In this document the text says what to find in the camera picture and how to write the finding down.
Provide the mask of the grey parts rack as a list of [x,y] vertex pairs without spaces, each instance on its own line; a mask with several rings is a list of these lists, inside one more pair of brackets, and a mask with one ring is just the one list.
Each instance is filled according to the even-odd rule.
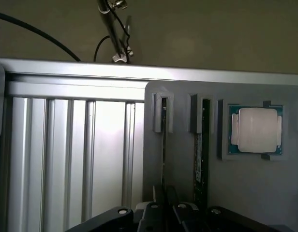
[[[298,232],[298,85],[152,81],[145,88],[143,199],[162,185],[162,98],[167,100],[165,187],[194,202],[194,95],[210,99],[208,207]],[[282,154],[229,155],[228,105],[283,106]]]

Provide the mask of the silver CPU chip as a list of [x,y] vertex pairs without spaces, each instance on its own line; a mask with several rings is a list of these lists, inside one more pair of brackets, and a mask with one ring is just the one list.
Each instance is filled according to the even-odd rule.
[[283,106],[228,105],[229,155],[282,154]]

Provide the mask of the silver metal stand pole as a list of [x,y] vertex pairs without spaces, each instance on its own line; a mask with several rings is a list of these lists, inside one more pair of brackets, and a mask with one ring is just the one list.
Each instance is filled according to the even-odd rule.
[[[106,26],[108,35],[103,37],[97,44],[93,61],[97,61],[97,54],[103,42],[107,39],[110,39],[116,52],[115,55],[112,57],[112,61],[114,63],[130,63],[130,57],[134,55],[134,52],[129,45],[131,16],[128,16],[126,23],[123,24],[123,22],[120,20],[117,13],[115,12],[116,9],[127,8],[128,4],[126,0],[114,0],[114,2],[111,2],[110,0],[97,0],[97,3],[101,18]],[[123,30],[123,36],[121,38],[117,35],[115,27],[116,22],[119,23],[120,27]]]

